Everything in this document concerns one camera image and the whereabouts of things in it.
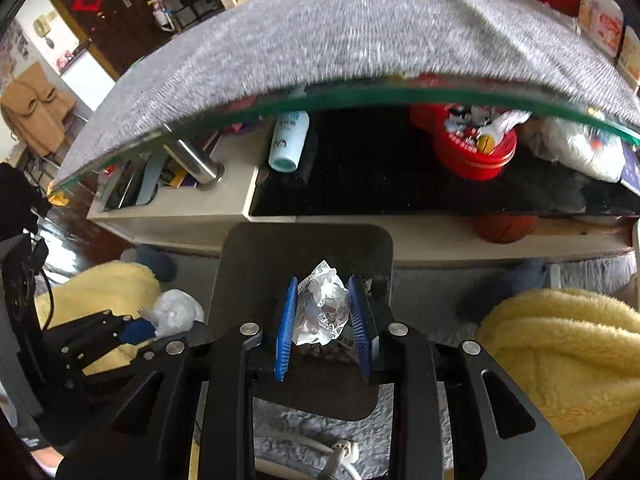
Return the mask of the person's left hand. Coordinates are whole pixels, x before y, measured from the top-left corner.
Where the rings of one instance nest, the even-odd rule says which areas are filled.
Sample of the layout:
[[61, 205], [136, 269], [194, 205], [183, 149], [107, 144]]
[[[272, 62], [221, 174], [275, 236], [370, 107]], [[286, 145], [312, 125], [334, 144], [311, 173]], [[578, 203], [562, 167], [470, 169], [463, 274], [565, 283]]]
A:
[[64, 460], [64, 456], [50, 446], [32, 451], [30, 455], [48, 477], [52, 479], [56, 477], [58, 466], [60, 466], [60, 463]]

